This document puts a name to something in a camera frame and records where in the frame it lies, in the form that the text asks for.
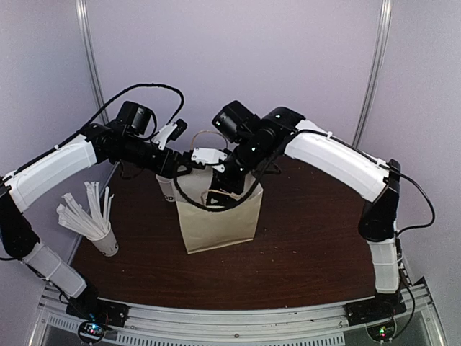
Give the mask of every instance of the white robot arm segment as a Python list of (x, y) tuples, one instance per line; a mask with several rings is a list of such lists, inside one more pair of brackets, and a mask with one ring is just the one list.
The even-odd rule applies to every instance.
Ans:
[[(298, 130), (326, 133), (309, 120), (301, 120)], [(285, 149), (285, 155), (304, 161), (337, 178), (357, 191), (365, 200), (374, 202), (386, 188), (389, 171), (337, 141), (315, 133), (300, 133)], [(395, 237), (384, 241), (367, 241), (375, 268), (375, 288), (378, 293), (393, 294), (398, 290), (400, 277)]]
[(56, 185), (85, 168), (97, 163), (91, 142), (78, 135), (71, 142), (43, 159), (35, 162), (22, 172), (6, 176), (5, 185), (11, 187), (9, 194), (19, 211), (26, 211), (36, 199)]
[[(326, 133), (309, 120), (301, 120), (298, 130)], [(375, 201), (385, 189), (389, 171), (373, 164), (363, 155), (340, 143), (316, 135), (301, 133), (285, 149), (285, 155), (313, 165), (357, 191), (365, 200)]]

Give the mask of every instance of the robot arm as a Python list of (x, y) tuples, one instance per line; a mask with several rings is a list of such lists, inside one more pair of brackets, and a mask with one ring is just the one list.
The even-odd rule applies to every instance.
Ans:
[[(298, 130), (325, 133), (309, 120)], [(390, 174), (384, 161), (368, 158), (331, 139), (331, 133), (319, 136), (301, 133), (286, 147), (285, 155), (317, 167), (357, 191), (365, 200), (359, 232), (367, 240), (375, 268), (378, 293), (395, 294), (400, 285), (394, 223), (398, 202), (398, 177)], [(389, 163), (396, 168), (398, 163)]]
[[(213, 166), (211, 188), (240, 194), (249, 172), (275, 154), (286, 154), (322, 169), (366, 200), (359, 233), (372, 252), (376, 290), (386, 296), (398, 293), (394, 223), (399, 178), (393, 170), (398, 171), (400, 165), (396, 161), (385, 164), (347, 148), (330, 133), (284, 107), (262, 119), (240, 102), (224, 107), (212, 123), (231, 142), (238, 144), (233, 152), (225, 155), (213, 149), (181, 154), (165, 147), (167, 141), (175, 140), (184, 132), (187, 125), (182, 120), (166, 125), (152, 138), (141, 138), (150, 116), (149, 109), (126, 102), (108, 125), (90, 125), (65, 146), (0, 179), (0, 234), (6, 252), (54, 282), (75, 298), (83, 310), (95, 311), (97, 292), (94, 288), (40, 242), (22, 215), (36, 199), (71, 175), (106, 159), (126, 160), (167, 178), (174, 177), (181, 163), (189, 167), (182, 171), (187, 174), (191, 158), (198, 163), (197, 167), (221, 163)], [(296, 136), (285, 143), (293, 134)]]
[[(223, 161), (223, 167), (213, 167), (212, 189), (241, 194), (242, 177), (277, 154), (323, 170), (365, 199), (359, 233), (370, 246), (376, 291), (389, 296), (398, 294), (400, 277), (395, 239), (400, 192), (400, 178), (395, 173), (400, 171), (398, 162), (385, 163), (354, 150), (286, 107), (278, 107), (260, 119), (234, 101), (225, 106), (212, 123), (229, 141), (238, 144)], [(215, 163), (204, 160), (200, 153), (194, 152), (196, 161)]]
[(188, 157), (165, 145), (187, 125), (182, 120), (168, 124), (147, 141), (140, 135), (151, 116), (149, 109), (126, 102), (108, 125), (90, 125), (66, 145), (0, 179), (0, 235), (6, 253), (75, 298), (83, 311), (97, 311), (95, 288), (40, 241), (22, 213), (65, 179), (106, 159), (126, 160), (171, 177), (176, 162)]

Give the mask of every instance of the metal frame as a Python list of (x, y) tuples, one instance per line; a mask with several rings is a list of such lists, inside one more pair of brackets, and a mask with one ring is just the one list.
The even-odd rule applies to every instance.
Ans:
[(373, 99), (377, 88), (377, 80), (381, 69), (382, 61), (386, 45), (388, 43), (388, 35), (390, 28), (390, 17), (392, 12), (393, 0), (382, 0), (380, 22), (377, 29), (377, 37), (375, 43), (375, 53), (373, 55), (372, 68), (368, 78), (367, 91), (363, 100), (362, 111), (360, 112), (359, 122), (355, 131), (352, 145), (356, 148), (360, 145), (363, 132), (367, 124), (368, 116), (372, 108)]
[[(89, 73), (91, 77), (91, 87), (93, 89), (94, 101), (99, 108), (104, 104), (104, 97), (102, 95), (101, 81), (99, 80), (98, 70), (96, 67), (96, 58), (94, 57), (93, 43), (91, 41), (91, 32), (89, 28), (88, 14), (86, 12), (86, 0), (76, 0), (77, 18), (79, 20), (79, 27), (81, 32), (81, 39), (84, 42), (86, 52), (86, 62), (88, 63)], [(106, 110), (101, 113), (101, 120), (103, 124), (109, 122), (109, 116)]]
[[(424, 284), (411, 288), (416, 311), (424, 315), (424, 323), (433, 346), (445, 346), (442, 328), (429, 290)], [(402, 291), (411, 313), (412, 302), (407, 290)], [(349, 326), (344, 310), (348, 302), (293, 309), (249, 311), (207, 311), (170, 309), (130, 304), (124, 328), (114, 328), (106, 341), (116, 345), (345, 345), (344, 333), (365, 325)], [(59, 292), (50, 286), (40, 299), (29, 345), (41, 345), (48, 325), (75, 332), (80, 319), (66, 315), (66, 305), (59, 301)]]

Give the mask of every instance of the wooden table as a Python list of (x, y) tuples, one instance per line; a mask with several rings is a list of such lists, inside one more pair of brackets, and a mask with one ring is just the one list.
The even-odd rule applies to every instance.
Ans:
[(279, 165), (281, 176), (263, 180), (255, 239), (192, 255), (154, 174), (116, 174), (111, 219), (120, 250), (104, 257), (83, 240), (73, 266), (101, 297), (156, 306), (264, 309), (372, 296), (371, 255), (357, 232), (361, 197), (302, 162)]

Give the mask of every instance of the white wall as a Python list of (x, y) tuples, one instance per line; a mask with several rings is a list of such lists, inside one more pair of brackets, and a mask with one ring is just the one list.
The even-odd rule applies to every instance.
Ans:
[[(185, 143), (238, 99), (264, 116), (284, 105), (352, 141), (370, 72), (380, 0), (89, 1), (106, 99), (139, 82), (180, 88)], [(163, 124), (171, 92), (135, 91)], [(121, 102), (111, 108), (114, 117)], [(221, 145), (216, 138), (215, 145)], [(207, 140), (202, 138), (199, 144)]]
[[(428, 192), (437, 222), (402, 235), (413, 278), (424, 275), (449, 345), (461, 316), (461, 6), (395, 1), (388, 48), (361, 148), (402, 164)], [(429, 220), (423, 198), (402, 183), (399, 225)]]
[[(60, 143), (95, 112), (74, 0), (0, 1), (0, 173)], [(42, 240), (68, 259), (75, 236), (57, 223), (65, 192), (106, 180), (100, 165), (41, 197), (26, 213)], [(5, 257), (0, 245), (0, 257)], [(18, 262), (0, 262), (2, 345), (23, 345), (42, 283)]]

